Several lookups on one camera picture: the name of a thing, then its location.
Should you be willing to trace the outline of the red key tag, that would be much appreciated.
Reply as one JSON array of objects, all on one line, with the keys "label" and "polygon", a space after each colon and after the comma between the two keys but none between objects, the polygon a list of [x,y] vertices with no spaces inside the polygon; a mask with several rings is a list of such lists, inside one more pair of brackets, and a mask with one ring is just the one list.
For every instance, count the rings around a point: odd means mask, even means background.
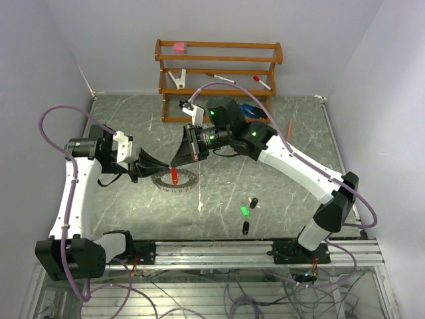
[{"label": "red key tag", "polygon": [[170,169],[170,174],[171,174],[171,179],[172,179],[173,185],[178,185],[179,184],[179,176],[178,176],[177,168],[172,167]]}]

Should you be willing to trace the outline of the metal disc with keyrings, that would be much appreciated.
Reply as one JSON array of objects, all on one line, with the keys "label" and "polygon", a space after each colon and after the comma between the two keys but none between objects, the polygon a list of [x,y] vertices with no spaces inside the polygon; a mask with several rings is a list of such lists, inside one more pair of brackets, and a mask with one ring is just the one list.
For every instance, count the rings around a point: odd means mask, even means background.
[{"label": "metal disc with keyrings", "polygon": [[152,175],[151,181],[162,191],[183,193],[198,184],[199,175],[187,169],[172,168]]}]

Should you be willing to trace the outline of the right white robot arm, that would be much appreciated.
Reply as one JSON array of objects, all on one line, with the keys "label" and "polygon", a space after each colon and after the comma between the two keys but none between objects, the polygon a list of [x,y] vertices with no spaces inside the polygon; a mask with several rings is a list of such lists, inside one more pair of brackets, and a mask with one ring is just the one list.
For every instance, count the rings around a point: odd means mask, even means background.
[{"label": "right white robot arm", "polygon": [[208,101],[210,128],[203,127],[203,108],[185,99],[180,100],[179,106],[192,122],[183,129],[172,167],[203,161],[211,151],[229,146],[235,155],[264,163],[299,183],[321,203],[292,248],[294,258],[301,263],[309,262],[319,244],[341,230],[355,203],[354,191],[359,184],[356,174],[343,175],[328,169],[286,145],[273,127],[261,121],[247,122],[236,101],[229,96]]}]

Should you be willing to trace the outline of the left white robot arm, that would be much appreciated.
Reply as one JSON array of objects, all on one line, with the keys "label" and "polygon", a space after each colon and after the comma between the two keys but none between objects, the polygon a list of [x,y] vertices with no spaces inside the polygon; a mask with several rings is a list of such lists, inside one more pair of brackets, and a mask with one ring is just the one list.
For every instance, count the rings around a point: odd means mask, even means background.
[{"label": "left white robot arm", "polygon": [[122,132],[92,125],[85,138],[74,138],[62,148],[66,181],[58,215],[48,239],[37,241],[35,254],[53,281],[99,278],[112,259],[121,264],[135,257],[129,231],[109,231],[93,240],[90,231],[95,188],[102,174],[128,175],[136,183],[168,169]]}]

